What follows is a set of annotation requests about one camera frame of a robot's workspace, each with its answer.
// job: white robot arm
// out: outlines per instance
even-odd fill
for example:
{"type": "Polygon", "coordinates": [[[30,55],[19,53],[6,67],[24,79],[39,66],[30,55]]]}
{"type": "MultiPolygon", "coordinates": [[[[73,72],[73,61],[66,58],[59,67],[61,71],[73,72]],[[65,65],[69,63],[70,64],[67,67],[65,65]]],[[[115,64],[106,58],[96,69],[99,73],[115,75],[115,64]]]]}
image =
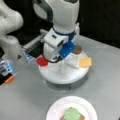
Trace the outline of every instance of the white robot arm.
{"type": "Polygon", "coordinates": [[[79,36],[79,0],[33,0],[33,6],[40,18],[53,22],[53,28],[44,37],[44,57],[48,61],[54,61],[56,56],[64,59],[79,36]]]}
{"type": "Polygon", "coordinates": [[[18,39],[6,34],[19,29],[22,25],[22,16],[0,0],[0,45],[5,53],[4,59],[11,61],[16,67],[22,66],[26,58],[18,39]]]}

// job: small block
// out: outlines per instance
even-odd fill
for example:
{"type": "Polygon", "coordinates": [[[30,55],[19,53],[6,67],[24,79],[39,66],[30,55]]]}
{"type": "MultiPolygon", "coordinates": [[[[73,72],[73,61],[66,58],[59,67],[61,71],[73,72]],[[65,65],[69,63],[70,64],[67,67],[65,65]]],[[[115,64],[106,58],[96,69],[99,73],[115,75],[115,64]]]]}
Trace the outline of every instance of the small block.
{"type": "Polygon", "coordinates": [[[6,84],[9,84],[9,83],[11,83],[14,79],[15,79],[15,76],[11,76],[11,77],[9,77],[9,78],[5,81],[5,83],[6,83],[6,84]]]}
{"type": "Polygon", "coordinates": [[[79,61],[79,67],[80,68],[86,68],[92,66],[92,59],[91,58],[84,58],[80,59],[79,61]]]}

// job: plate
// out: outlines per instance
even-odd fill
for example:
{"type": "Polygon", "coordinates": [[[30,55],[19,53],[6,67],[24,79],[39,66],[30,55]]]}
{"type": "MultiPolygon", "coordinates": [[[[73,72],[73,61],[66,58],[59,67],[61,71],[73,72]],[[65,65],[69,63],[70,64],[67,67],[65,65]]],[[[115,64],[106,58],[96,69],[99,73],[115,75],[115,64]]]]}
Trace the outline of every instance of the plate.
{"type": "Polygon", "coordinates": [[[57,100],[48,110],[46,120],[60,120],[64,111],[70,107],[76,108],[85,120],[98,120],[93,106],[83,98],[68,96],[57,100]]]}

